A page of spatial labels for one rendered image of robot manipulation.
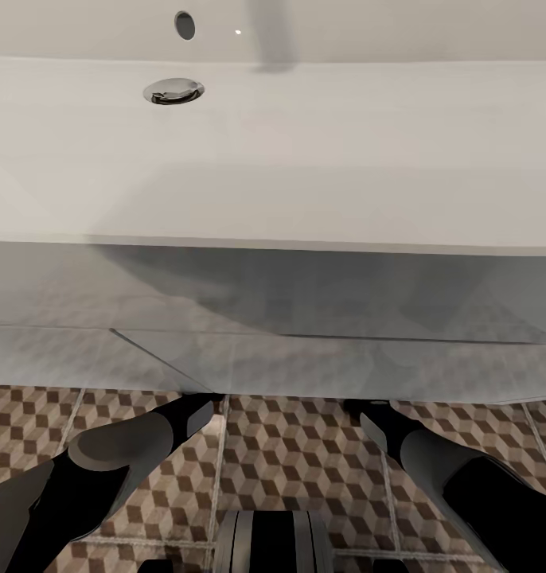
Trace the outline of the robot trunk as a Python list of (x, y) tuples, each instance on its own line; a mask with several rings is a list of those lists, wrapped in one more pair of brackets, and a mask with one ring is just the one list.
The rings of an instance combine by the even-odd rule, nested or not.
[(326, 523), (318, 510), (228, 510), (213, 573), (333, 573)]

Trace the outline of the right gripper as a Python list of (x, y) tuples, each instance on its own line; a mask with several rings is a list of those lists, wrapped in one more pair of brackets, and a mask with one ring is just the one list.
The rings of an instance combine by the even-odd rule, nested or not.
[(350, 417), (360, 418), (363, 406), (367, 404), (368, 400), (346, 399), (344, 400), (345, 411), (350, 413)]

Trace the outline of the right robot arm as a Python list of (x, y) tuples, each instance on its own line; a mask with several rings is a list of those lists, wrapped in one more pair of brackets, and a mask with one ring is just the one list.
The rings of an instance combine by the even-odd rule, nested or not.
[(346, 399), (344, 407), (489, 566), (546, 573), (545, 494), (491, 454), (430, 431), (388, 401)]

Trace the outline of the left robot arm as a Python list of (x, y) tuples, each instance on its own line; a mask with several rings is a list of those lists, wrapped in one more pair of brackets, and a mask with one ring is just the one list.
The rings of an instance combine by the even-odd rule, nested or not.
[(0, 573), (43, 573), (105, 524), (227, 394), (182, 392), (144, 415), (78, 434), (54, 458), (0, 484)]

